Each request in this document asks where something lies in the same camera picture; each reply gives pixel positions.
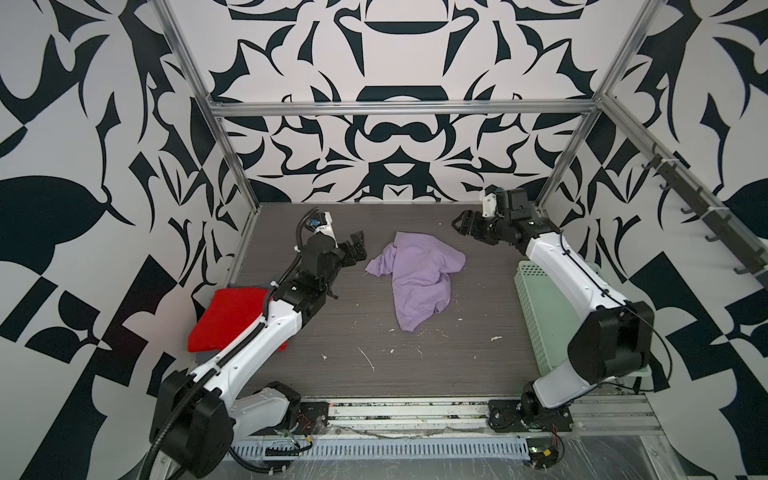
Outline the purple t shirt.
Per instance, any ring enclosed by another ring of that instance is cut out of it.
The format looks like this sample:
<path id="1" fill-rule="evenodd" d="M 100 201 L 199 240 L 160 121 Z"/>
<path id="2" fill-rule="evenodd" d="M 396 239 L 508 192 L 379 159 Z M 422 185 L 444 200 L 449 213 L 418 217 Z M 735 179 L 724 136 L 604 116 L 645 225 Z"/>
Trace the purple t shirt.
<path id="1" fill-rule="evenodd" d="M 395 316 L 403 331 L 413 332 L 451 302 L 452 274 L 466 265 L 466 256 L 436 237 L 398 232 L 365 271 L 391 278 Z"/>

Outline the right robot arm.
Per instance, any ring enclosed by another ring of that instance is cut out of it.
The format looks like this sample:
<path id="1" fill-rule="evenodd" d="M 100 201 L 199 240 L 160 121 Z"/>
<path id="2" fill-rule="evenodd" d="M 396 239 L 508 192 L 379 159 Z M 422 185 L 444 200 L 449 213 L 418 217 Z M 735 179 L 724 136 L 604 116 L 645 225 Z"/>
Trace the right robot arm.
<path id="1" fill-rule="evenodd" d="M 481 210 L 463 211 L 451 226 L 488 245 L 515 247 L 553 281 L 580 322 L 566 359 L 525 387 L 519 419 L 560 412 L 603 383 L 648 366 L 655 332 L 652 309 L 630 301 L 591 270 L 524 189 L 488 187 Z"/>

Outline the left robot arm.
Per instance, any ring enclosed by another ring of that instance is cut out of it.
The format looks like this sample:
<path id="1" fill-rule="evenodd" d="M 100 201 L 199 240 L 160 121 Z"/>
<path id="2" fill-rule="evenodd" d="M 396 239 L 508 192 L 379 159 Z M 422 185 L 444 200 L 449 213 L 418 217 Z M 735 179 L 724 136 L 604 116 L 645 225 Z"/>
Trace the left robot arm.
<path id="1" fill-rule="evenodd" d="M 366 257 L 363 232 L 339 243 L 330 228 L 318 228 L 266 295 L 255 321 L 207 362 L 189 373 L 174 372 L 161 383 L 139 478 L 154 478 L 160 455 L 172 459 L 179 474 L 204 478 L 241 439 L 265 429 L 293 429 L 301 401 L 295 390 L 271 382 L 248 397 L 241 392 L 333 297 L 340 271 Z"/>

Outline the green plastic basket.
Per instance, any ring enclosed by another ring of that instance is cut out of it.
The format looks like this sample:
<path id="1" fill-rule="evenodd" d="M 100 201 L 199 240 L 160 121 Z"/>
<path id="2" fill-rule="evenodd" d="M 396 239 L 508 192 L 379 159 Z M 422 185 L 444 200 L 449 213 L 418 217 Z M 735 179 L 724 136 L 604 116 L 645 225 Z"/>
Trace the green plastic basket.
<path id="1" fill-rule="evenodd" d="M 544 268 L 532 261 L 518 264 L 515 274 L 520 304 L 541 375 L 568 362 L 589 383 L 650 374 L 652 331 L 641 321 L 650 313 L 643 303 L 627 302 L 601 281 L 593 264 L 583 292 L 587 302 L 573 302 Z"/>

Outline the red folded t shirt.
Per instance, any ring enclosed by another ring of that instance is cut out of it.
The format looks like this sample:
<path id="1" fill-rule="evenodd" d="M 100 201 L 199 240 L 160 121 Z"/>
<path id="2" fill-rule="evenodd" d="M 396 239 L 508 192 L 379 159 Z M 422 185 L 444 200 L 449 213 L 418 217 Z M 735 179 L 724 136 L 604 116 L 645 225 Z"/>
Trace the red folded t shirt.
<path id="1" fill-rule="evenodd" d="M 218 290 L 187 340 L 191 353 L 225 349 L 262 313 L 268 291 L 245 287 Z"/>

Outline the small electronics board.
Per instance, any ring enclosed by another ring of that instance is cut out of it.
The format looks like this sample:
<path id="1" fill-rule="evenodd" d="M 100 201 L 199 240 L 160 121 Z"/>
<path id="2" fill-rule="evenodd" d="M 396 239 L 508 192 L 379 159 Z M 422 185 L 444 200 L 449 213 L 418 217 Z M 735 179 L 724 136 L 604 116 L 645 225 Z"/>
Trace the small electronics board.
<path id="1" fill-rule="evenodd" d="M 564 443 L 556 435 L 526 440 L 528 459 L 524 464 L 536 471 L 547 472 L 564 458 Z"/>

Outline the black hook rack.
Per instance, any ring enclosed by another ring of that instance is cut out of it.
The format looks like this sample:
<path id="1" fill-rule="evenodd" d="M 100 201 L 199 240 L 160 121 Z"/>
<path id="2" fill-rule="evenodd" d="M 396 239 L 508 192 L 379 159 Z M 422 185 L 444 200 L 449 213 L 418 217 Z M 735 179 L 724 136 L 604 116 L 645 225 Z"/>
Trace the black hook rack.
<path id="1" fill-rule="evenodd" d="M 721 243 L 739 262 L 736 275 L 753 277 L 767 290 L 767 245 L 699 180 L 678 158 L 662 151 L 657 143 L 644 171 L 659 175 L 663 192 L 673 192 L 684 204 L 681 213 L 703 222 L 710 234 L 705 240 Z"/>

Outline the aluminium frame crossbar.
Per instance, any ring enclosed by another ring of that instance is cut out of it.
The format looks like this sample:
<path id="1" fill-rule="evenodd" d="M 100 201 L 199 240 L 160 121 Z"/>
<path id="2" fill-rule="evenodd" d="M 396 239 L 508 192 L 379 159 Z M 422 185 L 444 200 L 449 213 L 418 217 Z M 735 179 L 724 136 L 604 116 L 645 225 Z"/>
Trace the aluminium frame crossbar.
<path id="1" fill-rule="evenodd" d="M 449 101 L 362 101 L 362 102 L 271 102 L 221 103 L 209 101 L 215 117 L 255 116 L 345 116 L 345 115 L 430 115 L 430 114 L 512 114 L 587 113 L 596 102 L 566 100 L 449 100 Z"/>

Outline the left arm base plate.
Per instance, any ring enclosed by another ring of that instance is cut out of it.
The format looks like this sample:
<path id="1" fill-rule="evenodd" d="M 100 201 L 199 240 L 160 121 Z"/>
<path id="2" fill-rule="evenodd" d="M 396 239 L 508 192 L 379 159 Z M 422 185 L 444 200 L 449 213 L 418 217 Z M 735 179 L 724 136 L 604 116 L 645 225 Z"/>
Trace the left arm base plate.
<path id="1" fill-rule="evenodd" d="M 330 404 L 325 401 L 302 401 L 299 406 L 291 407 L 288 423 L 274 427 L 265 427 L 251 433 L 251 436 L 282 435 L 291 433 L 307 436 L 325 429 L 328 425 Z"/>

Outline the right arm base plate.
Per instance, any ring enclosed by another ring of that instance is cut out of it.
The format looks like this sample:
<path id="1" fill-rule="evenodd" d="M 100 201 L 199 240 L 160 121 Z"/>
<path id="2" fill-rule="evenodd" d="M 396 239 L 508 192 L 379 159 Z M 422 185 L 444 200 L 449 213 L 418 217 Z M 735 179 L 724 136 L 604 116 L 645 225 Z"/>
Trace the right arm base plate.
<path id="1" fill-rule="evenodd" d="M 573 417 L 567 407 L 546 409 L 528 398 L 490 400 L 488 426 L 497 433 L 571 432 Z"/>

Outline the aluminium mounting rail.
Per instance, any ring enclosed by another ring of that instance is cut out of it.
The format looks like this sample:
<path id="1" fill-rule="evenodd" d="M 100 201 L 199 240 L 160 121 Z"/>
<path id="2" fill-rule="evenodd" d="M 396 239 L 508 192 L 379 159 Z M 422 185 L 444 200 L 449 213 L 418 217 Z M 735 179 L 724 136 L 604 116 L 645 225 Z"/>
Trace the aluminium mounting rail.
<path id="1" fill-rule="evenodd" d="M 328 425 L 307 436 L 291 433 L 251 436 L 265 427 L 288 423 L 289 409 L 284 411 L 277 402 L 265 407 L 247 407 L 239 400 L 224 410 L 224 425 L 234 429 L 236 442 L 257 437 L 310 437 L 339 439 L 397 439 L 397 438 L 459 438 L 496 437 L 517 438 L 569 436 L 662 436 L 664 434 L 649 401 L 638 395 L 585 396 L 569 407 L 573 417 L 571 432 L 497 433 L 487 424 L 488 402 L 491 397 L 436 398 L 309 398 L 330 404 Z"/>

